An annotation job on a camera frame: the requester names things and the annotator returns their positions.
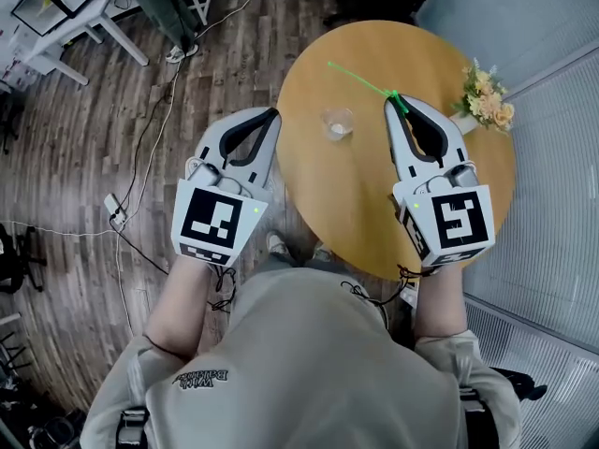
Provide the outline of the person's beige sweatshirt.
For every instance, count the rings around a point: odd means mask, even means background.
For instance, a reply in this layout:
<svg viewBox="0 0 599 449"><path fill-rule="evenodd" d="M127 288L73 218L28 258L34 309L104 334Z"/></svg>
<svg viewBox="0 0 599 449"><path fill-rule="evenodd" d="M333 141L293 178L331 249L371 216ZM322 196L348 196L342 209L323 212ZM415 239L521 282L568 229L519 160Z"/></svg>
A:
<svg viewBox="0 0 599 449"><path fill-rule="evenodd" d="M209 352L184 360L130 341L99 389L82 449L116 449L127 411L144 411L149 449L519 449L520 404L471 331L392 340L341 276L254 278Z"/></svg>

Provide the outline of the person's grey trousers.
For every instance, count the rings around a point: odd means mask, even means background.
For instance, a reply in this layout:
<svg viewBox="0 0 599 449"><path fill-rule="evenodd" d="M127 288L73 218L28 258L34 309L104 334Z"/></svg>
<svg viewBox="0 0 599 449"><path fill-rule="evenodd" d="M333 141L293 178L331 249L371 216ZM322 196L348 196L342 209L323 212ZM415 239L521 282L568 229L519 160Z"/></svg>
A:
<svg viewBox="0 0 599 449"><path fill-rule="evenodd" d="M336 261L312 257L304 263L299 263L293 257L285 254L270 253L267 260L259 264L248 277L254 278L288 277L293 280L316 280L317 278L351 277L347 268Z"/></svg>

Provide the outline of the green straw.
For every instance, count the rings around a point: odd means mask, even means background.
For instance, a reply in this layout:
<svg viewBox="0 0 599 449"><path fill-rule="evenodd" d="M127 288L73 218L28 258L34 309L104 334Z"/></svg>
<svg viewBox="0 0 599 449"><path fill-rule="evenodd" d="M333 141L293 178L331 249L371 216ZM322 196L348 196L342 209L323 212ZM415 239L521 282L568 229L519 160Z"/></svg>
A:
<svg viewBox="0 0 599 449"><path fill-rule="evenodd" d="M357 74L343 68L340 65L337 65L331 61L328 61L328 67L331 67L337 71L342 72L343 74L345 74L346 76L360 82L361 84L365 85L366 87L370 88L371 90L379 93L380 95L384 96L385 98L390 98L392 101L394 101L395 103L398 104L399 108L400 108L400 112L403 115L407 115L409 113L409 109L408 107L402 102L399 93L395 90L390 91L388 89L380 89L378 87L376 87L375 85L373 85L372 83L368 82L367 80L365 80L364 78L358 76Z"/></svg>

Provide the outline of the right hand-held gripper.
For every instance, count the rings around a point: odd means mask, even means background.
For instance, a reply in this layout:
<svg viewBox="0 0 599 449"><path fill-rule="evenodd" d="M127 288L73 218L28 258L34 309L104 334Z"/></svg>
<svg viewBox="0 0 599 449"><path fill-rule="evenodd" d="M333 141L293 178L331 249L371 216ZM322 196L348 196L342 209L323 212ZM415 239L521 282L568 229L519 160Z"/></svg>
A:
<svg viewBox="0 0 599 449"><path fill-rule="evenodd" d="M490 191L459 128L430 104L399 94L384 105L399 222L423 268L469 261L495 244ZM417 177L422 170L452 167Z"/></svg>

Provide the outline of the person's left shoe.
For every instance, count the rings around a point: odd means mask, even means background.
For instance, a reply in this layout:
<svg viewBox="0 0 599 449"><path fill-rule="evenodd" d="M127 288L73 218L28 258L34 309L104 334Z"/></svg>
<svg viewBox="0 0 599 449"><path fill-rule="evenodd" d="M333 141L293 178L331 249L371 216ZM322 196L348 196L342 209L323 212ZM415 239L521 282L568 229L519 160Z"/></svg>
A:
<svg viewBox="0 0 599 449"><path fill-rule="evenodd" d="M269 254L289 256L290 252L282 236L274 230L271 230L266 236L266 247Z"/></svg>

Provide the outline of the person's right forearm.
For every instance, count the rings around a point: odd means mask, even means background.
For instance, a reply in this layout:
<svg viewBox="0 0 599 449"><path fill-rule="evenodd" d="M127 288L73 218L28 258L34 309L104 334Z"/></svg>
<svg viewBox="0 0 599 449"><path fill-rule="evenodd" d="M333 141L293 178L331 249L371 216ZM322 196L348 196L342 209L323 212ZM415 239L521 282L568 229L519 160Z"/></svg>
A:
<svg viewBox="0 0 599 449"><path fill-rule="evenodd" d="M458 265L441 267L423 278L418 288L414 334L425 339L449 338L467 330L467 316Z"/></svg>

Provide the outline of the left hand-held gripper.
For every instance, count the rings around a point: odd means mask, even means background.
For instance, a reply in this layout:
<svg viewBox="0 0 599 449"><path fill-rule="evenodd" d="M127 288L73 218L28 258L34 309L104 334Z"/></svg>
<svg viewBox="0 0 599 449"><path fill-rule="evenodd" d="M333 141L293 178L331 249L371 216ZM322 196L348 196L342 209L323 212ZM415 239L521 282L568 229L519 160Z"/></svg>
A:
<svg viewBox="0 0 599 449"><path fill-rule="evenodd" d="M171 240L175 253L230 267L268 207L236 180L266 184L282 125L275 108L240 110L211 124L177 185ZM229 169L234 179L215 168Z"/></svg>

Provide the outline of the black chair with bags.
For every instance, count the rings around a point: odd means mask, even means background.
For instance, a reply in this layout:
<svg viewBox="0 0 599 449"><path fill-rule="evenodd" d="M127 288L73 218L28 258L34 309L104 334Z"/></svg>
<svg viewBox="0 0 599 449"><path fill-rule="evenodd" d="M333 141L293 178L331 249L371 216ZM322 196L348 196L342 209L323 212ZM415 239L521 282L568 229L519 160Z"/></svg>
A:
<svg viewBox="0 0 599 449"><path fill-rule="evenodd" d="M15 129L15 121L24 110L22 102L12 94L0 93L0 137L2 152L8 154L7 141L9 137L17 140L19 135Z"/></svg>

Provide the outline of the clear glass cup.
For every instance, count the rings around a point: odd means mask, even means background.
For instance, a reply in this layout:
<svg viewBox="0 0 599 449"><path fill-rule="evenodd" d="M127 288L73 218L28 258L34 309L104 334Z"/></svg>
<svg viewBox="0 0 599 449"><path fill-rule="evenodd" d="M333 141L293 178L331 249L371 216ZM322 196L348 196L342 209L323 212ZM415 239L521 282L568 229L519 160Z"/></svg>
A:
<svg viewBox="0 0 599 449"><path fill-rule="evenodd" d="M348 137L354 129L354 116L350 109L326 109L321 120L324 132L331 141Z"/></svg>

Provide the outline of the white desk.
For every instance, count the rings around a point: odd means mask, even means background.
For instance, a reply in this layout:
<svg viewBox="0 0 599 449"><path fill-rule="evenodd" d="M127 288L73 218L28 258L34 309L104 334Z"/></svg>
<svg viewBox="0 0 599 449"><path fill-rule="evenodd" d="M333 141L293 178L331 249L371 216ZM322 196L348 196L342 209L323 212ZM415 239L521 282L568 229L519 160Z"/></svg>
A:
<svg viewBox="0 0 599 449"><path fill-rule="evenodd" d="M78 84L86 86L89 84L89 79L62 62L59 56L50 52L50 48L66 42L68 36L76 36L80 33L87 34L93 41L101 44L103 39L94 29L94 26L99 24L140 65L148 65L148 57L110 17L108 7L112 1L92 0L75 18L67 19L47 35L39 36L30 48L25 47L24 56L19 56L18 59L43 75L57 70Z"/></svg>

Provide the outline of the white ribbed vase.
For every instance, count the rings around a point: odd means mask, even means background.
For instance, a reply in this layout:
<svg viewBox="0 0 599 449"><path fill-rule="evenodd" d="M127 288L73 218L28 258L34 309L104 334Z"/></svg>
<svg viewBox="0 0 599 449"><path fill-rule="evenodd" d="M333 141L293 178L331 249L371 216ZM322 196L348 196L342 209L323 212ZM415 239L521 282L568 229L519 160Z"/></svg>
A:
<svg viewBox="0 0 599 449"><path fill-rule="evenodd" d="M463 136L478 127L478 121L470 113L457 112L450 117L450 120L458 127Z"/></svg>

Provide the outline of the white power strip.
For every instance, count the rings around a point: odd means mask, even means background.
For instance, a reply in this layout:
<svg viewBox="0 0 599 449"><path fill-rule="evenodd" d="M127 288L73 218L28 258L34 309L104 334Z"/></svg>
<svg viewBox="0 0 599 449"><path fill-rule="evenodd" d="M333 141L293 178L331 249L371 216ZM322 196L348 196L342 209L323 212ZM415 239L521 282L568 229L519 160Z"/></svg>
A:
<svg viewBox="0 0 599 449"><path fill-rule="evenodd" d="M122 204L114 194L106 195L104 205L109 212L109 223L122 227L126 222L127 215Z"/></svg>

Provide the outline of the yellow flower bouquet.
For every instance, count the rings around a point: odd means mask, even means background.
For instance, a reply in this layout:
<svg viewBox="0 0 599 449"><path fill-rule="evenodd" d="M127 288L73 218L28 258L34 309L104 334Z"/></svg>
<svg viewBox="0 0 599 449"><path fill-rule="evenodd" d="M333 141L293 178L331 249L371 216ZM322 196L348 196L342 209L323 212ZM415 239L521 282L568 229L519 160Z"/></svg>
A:
<svg viewBox="0 0 599 449"><path fill-rule="evenodd" d="M515 116L514 106L504 102L507 93L497 77L497 67L481 68L476 58L462 69L465 80L460 99L452 108L462 117L472 116L479 125L509 133Z"/></svg>

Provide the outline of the person's left forearm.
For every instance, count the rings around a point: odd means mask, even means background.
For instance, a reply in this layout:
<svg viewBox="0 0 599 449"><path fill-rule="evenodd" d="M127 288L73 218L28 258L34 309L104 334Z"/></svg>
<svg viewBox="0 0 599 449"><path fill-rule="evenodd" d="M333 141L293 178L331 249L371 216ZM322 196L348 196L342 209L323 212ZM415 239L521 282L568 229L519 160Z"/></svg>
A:
<svg viewBox="0 0 599 449"><path fill-rule="evenodd" d="M189 360L199 347L211 290L210 266L178 256L153 308L144 336L161 350Z"/></svg>

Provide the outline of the cluttered metal rack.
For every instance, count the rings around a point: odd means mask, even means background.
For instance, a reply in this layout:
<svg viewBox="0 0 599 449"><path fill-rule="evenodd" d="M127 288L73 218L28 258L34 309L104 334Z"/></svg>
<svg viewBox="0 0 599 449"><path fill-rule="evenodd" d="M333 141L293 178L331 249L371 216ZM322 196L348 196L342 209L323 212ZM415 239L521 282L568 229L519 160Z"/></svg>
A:
<svg viewBox="0 0 599 449"><path fill-rule="evenodd" d="M14 312L0 316L0 439L14 449L81 449L84 413L66 412L27 378L33 368Z"/></svg>

